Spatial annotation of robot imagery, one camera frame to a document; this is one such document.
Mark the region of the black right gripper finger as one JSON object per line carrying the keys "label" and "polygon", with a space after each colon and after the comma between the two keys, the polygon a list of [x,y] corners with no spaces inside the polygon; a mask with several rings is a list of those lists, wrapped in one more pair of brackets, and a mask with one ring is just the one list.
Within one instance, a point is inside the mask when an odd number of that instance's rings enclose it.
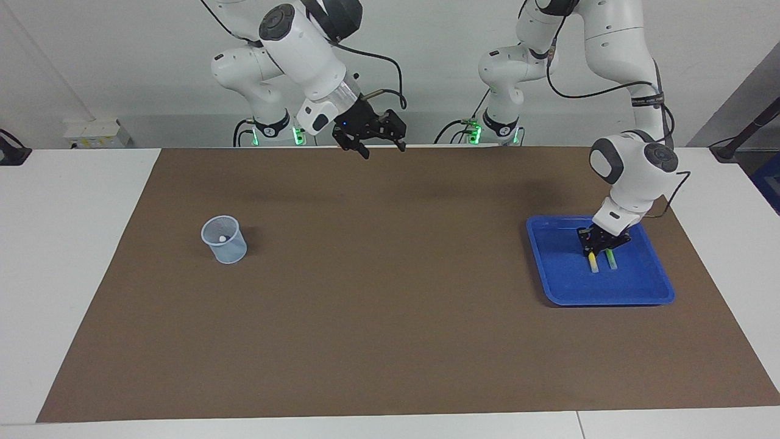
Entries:
{"label": "black right gripper finger", "polygon": [[334,140],[344,151],[358,152],[365,160],[368,160],[370,157],[370,151],[365,147],[361,139],[343,129],[334,129]]}
{"label": "black right gripper finger", "polygon": [[400,152],[406,151],[406,123],[392,109],[388,109],[376,119],[374,136],[393,142]]}

